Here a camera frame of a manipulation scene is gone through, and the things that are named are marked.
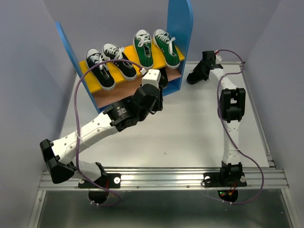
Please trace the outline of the black slip-on shoe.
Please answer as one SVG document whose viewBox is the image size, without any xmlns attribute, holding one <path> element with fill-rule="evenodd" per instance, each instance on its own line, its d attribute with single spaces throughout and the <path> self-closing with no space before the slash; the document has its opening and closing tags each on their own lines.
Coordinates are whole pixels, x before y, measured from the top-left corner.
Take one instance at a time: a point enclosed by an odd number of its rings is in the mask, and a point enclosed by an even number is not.
<svg viewBox="0 0 304 228">
<path fill-rule="evenodd" d="M 209 69 L 203 65 L 202 63 L 198 63 L 193 71 L 187 76 L 187 83 L 190 85 L 194 85 L 199 81 L 207 81 L 209 78 Z"/>
</svg>

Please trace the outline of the black leather shoe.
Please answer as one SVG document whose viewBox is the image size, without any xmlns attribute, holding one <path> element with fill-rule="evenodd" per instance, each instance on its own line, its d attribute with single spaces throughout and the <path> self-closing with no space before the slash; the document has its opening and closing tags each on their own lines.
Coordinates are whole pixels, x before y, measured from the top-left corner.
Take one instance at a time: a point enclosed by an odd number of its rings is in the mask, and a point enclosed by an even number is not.
<svg viewBox="0 0 304 228">
<path fill-rule="evenodd" d="M 161 78 L 159 81 L 159 84 L 162 88 L 166 88 L 168 86 L 168 76 L 167 76 L 167 72 L 166 72 L 166 68 L 160 68 L 159 69 L 160 73 L 161 73 Z"/>
</svg>

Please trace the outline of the black canvas sneaker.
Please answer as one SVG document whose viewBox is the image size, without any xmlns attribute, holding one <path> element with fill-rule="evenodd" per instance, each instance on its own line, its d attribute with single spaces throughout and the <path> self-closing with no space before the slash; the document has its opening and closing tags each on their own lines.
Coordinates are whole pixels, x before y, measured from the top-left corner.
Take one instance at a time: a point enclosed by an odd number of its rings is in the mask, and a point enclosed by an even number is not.
<svg viewBox="0 0 304 228">
<path fill-rule="evenodd" d="M 88 68 L 96 64 L 107 61 L 110 58 L 101 53 L 98 49 L 91 48 L 86 53 L 86 64 Z M 102 64 L 95 67 L 92 71 L 93 75 L 98 80 L 100 86 L 104 90 L 112 90 L 115 87 L 115 80 L 110 74 L 107 64 Z"/>
<path fill-rule="evenodd" d="M 115 60 L 113 64 L 118 68 L 124 79 L 132 81 L 136 78 L 137 73 L 134 66 L 129 62 L 117 61 L 121 59 L 129 60 L 124 53 L 123 47 L 118 47 L 112 43 L 106 43 L 102 47 L 103 54 L 111 60 Z"/>
</svg>

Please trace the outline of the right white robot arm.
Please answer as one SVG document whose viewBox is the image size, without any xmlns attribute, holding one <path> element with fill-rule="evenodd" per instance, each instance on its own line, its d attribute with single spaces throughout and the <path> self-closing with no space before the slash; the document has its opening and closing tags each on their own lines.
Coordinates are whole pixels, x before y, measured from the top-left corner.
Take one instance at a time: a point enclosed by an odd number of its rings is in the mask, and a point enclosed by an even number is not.
<svg viewBox="0 0 304 228">
<path fill-rule="evenodd" d="M 238 88 L 226 76 L 221 57 L 216 51 L 203 51 L 199 71 L 203 79 L 217 84 L 218 116 L 224 128 L 224 152 L 219 172 L 204 174 L 202 185 L 207 188 L 246 186 L 238 152 L 240 121 L 245 114 L 246 91 Z"/>
</svg>

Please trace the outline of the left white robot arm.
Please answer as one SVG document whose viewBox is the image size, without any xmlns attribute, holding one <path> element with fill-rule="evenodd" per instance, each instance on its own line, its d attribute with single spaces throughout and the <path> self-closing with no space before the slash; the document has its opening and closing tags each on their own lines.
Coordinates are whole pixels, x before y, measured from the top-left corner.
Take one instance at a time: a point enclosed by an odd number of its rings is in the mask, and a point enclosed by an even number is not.
<svg viewBox="0 0 304 228">
<path fill-rule="evenodd" d="M 105 137 L 137 125 L 148 114 L 161 111 L 162 91 L 162 86 L 142 85 L 134 95 L 108 106 L 79 131 L 54 141 L 43 140 L 39 145 L 52 182 L 59 184 L 70 178 L 80 179 L 83 173 L 95 187 L 105 187 L 110 178 L 104 167 L 98 162 L 81 161 L 76 155 Z"/>
</svg>

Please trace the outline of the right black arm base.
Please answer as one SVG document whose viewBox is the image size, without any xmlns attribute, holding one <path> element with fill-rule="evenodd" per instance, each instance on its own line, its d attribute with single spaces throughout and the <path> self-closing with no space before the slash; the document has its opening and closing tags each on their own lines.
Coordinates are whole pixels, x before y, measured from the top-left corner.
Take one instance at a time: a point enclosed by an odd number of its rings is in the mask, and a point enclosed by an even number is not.
<svg viewBox="0 0 304 228">
<path fill-rule="evenodd" d="M 226 177 L 222 176 L 219 172 L 206 172 L 203 174 L 203 180 L 201 185 L 206 188 L 224 188 L 224 187 L 246 187 L 247 182 L 241 181 L 242 176 L 237 176 L 235 174 L 228 175 Z"/>
</svg>

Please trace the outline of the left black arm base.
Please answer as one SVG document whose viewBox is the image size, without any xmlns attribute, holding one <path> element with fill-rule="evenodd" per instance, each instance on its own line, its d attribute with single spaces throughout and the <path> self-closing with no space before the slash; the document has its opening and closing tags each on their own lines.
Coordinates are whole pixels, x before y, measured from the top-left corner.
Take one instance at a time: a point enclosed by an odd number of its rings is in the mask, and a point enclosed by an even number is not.
<svg viewBox="0 0 304 228">
<path fill-rule="evenodd" d="M 95 181 L 96 184 L 103 188 L 118 189 L 121 186 L 121 174 L 120 173 L 107 173 L 106 176 L 102 176 Z M 80 179 L 78 182 L 78 188 L 80 189 L 95 189 L 97 186 L 90 183 L 88 180 Z"/>
</svg>

